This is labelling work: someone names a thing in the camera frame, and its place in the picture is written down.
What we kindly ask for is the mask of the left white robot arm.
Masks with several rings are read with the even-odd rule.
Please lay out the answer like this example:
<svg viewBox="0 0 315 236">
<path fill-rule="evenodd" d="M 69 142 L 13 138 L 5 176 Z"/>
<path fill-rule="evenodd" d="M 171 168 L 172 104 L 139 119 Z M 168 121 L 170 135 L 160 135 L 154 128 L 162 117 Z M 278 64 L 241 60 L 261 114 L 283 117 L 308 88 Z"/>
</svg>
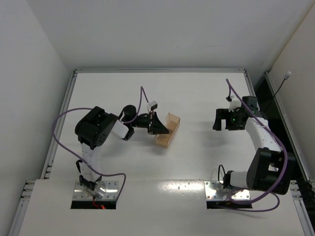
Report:
<svg viewBox="0 0 315 236">
<path fill-rule="evenodd" d="M 139 115 L 133 105 L 125 106 L 119 116 L 96 106 L 77 123 L 75 134 L 83 155 L 83 160 L 77 161 L 77 168 L 80 173 L 79 182 L 83 186 L 95 192 L 101 182 L 100 151 L 108 136 L 113 134 L 128 141 L 133 136 L 135 127 L 145 128 L 150 135 L 169 134 L 154 109 Z"/>
</svg>

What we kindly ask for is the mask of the transparent orange plastic box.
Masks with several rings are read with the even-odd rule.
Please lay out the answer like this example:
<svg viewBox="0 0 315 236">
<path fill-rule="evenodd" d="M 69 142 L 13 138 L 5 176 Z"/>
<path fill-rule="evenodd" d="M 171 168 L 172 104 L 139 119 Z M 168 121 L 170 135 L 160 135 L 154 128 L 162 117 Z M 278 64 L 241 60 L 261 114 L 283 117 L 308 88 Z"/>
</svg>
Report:
<svg viewBox="0 0 315 236">
<path fill-rule="evenodd" d="M 155 136 L 155 144 L 164 148 L 168 148 L 180 127 L 180 117 L 168 113 L 166 116 L 166 128 L 168 134 L 157 134 Z"/>
</svg>

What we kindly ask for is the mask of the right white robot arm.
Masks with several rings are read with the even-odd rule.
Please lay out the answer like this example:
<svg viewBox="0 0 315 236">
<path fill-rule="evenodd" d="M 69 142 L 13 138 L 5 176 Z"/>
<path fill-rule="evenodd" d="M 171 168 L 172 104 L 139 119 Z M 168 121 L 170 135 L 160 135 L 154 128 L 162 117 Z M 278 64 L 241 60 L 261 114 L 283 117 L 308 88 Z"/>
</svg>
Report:
<svg viewBox="0 0 315 236">
<path fill-rule="evenodd" d="M 256 153 L 247 171 L 228 171 L 223 177 L 223 188 L 247 188 L 266 192 L 274 183 L 277 186 L 271 191 L 284 195 L 289 189 L 295 166 L 295 156 L 284 151 L 284 148 L 270 134 L 266 115 L 257 106 L 257 98 L 244 96 L 238 99 L 229 95 L 228 108 L 216 110 L 213 129 L 222 129 L 222 120 L 229 131 L 246 130 Z"/>
</svg>

